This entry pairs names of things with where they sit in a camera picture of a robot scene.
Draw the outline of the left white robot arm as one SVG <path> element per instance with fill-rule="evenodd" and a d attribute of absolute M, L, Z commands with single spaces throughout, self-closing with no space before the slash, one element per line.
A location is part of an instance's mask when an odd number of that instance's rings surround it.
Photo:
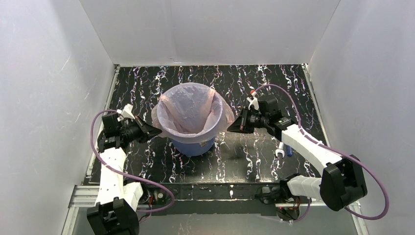
<path fill-rule="evenodd" d="M 101 161 L 100 183 L 94 206 L 87 220 L 96 235 L 137 235 L 137 207 L 144 191 L 137 180 L 124 183 L 125 148 L 129 143 L 144 143 L 161 133 L 130 111 L 117 110 L 102 117 L 103 130 L 98 138 Z"/>

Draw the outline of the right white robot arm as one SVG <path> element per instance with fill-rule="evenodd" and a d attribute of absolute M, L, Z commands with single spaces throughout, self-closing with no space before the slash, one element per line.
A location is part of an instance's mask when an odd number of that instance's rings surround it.
<path fill-rule="evenodd" d="M 307 138 L 307 132 L 299 128 L 297 121 L 282 114 L 276 99 L 254 98 L 250 102 L 227 131 L 252 134 L 256 128 L 266 129 L 268 134 L 302 155 L 320 174 L 319 178 L 293 174 L 280 180 L 281 198 L 315 198 L 331 210 L 339 211 L 367 195 L 359 159 L 331 152 L 320 146 L 314 137 Z"/>

